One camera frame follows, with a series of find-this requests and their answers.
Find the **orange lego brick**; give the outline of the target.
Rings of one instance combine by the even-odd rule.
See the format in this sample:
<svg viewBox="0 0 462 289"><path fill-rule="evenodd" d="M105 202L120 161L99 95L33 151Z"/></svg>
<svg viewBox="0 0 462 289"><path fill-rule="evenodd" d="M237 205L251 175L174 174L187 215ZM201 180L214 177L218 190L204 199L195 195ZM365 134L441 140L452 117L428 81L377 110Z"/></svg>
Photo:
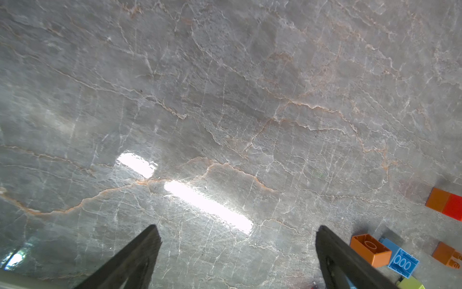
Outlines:
<svg viewBox="0 0 462 289"><path fill-rule="evenodd" d="M374 268L387 266L392 251L369 234L352 236L350 247Z"/></svg>
<svg viewBox="0 0 462 289"><path fill-rule="evenodd" d="M425 206L442 213L450 196L449 192L433 187Z"/></svg>
<svg viewBox="0 0 462 289"><path fill-rule="evenodd" d="M447 267L453 269L461 268L458 260L462 260L462 254L444 242L439 242L432 257Z"/></svg>

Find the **red lego brick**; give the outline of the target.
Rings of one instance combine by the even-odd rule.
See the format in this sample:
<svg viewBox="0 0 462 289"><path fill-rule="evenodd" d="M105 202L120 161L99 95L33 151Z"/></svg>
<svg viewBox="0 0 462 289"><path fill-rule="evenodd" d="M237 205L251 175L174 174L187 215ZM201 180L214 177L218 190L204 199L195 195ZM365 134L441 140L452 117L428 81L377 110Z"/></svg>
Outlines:
<svg viewBox="0 0 462 289"><path fill-rule="evenodd" d="M442 213L455 220L462 221L462 197L450 194Z"/></svg>

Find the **lime green lego brick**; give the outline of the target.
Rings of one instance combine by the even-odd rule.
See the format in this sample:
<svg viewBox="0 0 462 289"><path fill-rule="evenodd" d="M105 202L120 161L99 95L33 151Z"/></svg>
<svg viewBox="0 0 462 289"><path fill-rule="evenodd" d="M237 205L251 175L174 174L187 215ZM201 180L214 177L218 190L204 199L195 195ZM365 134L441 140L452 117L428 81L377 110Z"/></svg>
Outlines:
<svg viewBox="0 0 462 289"><path fill-rule="evenodd" d="M425 289L424 285L413 276L401 278L396 282L399 289Z"/></svg>

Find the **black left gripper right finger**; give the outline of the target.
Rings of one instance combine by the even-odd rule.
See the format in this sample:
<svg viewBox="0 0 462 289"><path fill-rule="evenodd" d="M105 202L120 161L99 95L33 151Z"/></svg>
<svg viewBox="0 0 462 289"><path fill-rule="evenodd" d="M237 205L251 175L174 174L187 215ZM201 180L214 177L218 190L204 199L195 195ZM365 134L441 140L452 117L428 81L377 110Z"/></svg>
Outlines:
<svg viewBox="0 0 462 289"><path fill-rule="evenodd" d="M357 289L397 289L398 287L368 264L328 226L316 233L316 253L326 288L348 289L350 280Z"/></svg>

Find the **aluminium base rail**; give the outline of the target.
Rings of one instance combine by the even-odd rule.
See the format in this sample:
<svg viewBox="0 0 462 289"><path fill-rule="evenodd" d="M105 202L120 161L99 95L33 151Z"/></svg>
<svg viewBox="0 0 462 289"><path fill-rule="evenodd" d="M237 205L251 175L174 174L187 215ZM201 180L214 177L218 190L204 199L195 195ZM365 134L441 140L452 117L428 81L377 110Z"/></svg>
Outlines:
<svg viewBox="0 0 462 289"><path fill-rule="evenodd" d="M1 279L2 289L63 289L62 286L54 285L39 280L26 279Z"/></svg>

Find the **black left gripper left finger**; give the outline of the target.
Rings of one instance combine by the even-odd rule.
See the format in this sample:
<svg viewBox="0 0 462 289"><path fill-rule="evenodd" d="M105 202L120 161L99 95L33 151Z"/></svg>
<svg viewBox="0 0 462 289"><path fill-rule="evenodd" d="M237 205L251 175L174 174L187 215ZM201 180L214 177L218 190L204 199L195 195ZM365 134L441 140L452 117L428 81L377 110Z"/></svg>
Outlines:
<svg viewBox="0 0 462 289"><path fill-rule="evenodd" d="M149 225L77 288L147 289L161 245L157 227Z"/></svg>

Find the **light blue long lego brick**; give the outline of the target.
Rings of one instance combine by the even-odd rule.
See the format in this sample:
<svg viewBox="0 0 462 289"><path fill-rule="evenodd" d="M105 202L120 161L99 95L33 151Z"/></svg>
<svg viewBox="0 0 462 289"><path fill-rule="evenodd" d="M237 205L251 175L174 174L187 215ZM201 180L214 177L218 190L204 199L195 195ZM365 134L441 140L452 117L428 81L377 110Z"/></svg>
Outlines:
<svg viewBox="0 0 462 289"><path fill-rule="evenodd" d="M387 267L409 279L419 265L419 260L407 253L388 238L380 238L380 243L392 251Z"/></svg>

